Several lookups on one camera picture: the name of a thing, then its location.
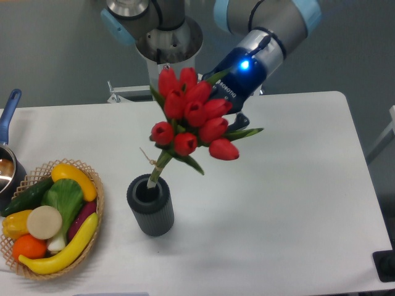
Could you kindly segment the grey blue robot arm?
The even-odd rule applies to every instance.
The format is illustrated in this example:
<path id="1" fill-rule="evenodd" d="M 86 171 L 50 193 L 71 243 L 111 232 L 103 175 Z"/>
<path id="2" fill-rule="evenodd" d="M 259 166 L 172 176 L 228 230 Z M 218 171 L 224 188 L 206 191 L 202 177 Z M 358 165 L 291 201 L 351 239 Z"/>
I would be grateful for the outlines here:
<path id="1" fill-rule="evenodd" d="M 321 19 L 317 1 L 217 1 L 214 19 L 222 30 L 243 38 L 212 68 L 227 75 L 214 86 L 214 97 L 232 103 L 236 118 L 230 131 L 244 129 L 245 101 L 305 40 Z M 122 44 L 133 44 L 146 60 L 151 84 L 169 66 L 180 73 L 192 67 L 202 48 L 198 23 L 185 14 L 183 1 L 107 1 L 101 20 Z"/>

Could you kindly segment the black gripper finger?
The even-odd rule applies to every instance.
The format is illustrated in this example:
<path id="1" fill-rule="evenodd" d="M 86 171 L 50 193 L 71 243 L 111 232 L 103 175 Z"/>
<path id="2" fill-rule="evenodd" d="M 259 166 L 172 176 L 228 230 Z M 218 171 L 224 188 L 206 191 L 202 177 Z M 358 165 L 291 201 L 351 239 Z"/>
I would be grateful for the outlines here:
<path id="1" fill-rule="evenodd" d="M 236 114 L 234 122 L 228 126 L 227 131 L 241 131 L 249 126 L 250 121 L 242 112 Z"/>

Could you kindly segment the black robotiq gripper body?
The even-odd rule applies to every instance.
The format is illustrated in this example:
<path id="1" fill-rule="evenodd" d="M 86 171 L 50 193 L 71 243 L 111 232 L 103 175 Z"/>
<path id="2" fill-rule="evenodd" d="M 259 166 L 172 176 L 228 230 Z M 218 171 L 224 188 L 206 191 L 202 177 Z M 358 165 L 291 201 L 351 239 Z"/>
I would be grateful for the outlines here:
<path id="1" fill-rule="evenodd" d="M 236 47 L 213 70 L 203 75 L 206 80 L 215 73 L 229 70 L 216 82 L 217 90 L 212 93 L 213 99 L 224 98 L 231 102 L 229 114 L 241 111 L 246 99 L 266 79 L 267 70 L 260 60 L 263 53 L 264 50 L 259 47 L 252 51 Z"/>

